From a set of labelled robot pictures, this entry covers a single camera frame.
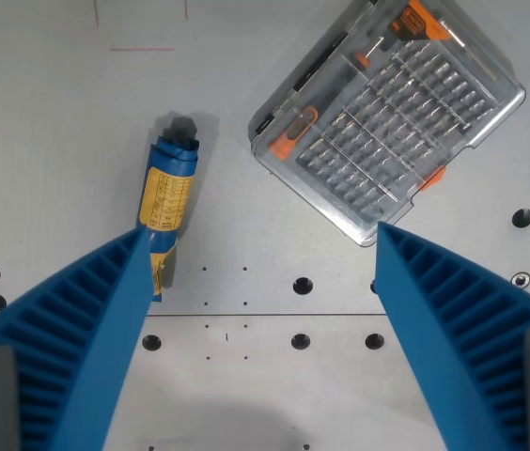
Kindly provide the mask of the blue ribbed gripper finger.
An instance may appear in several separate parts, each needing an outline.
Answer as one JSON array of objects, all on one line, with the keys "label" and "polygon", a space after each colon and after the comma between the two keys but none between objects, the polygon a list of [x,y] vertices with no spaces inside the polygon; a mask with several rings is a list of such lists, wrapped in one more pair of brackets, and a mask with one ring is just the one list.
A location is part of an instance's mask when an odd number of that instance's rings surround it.
[{"label": "blue ribbed gripper finger", "polygon": [[139,226],[0,312],[13,350],[24,450],[100,450],[153,296]]},{"label": "blue ribbed gripper finger", "polygon": [[528,449],[530,294],[387,223],[374,286],[446,448]]}]

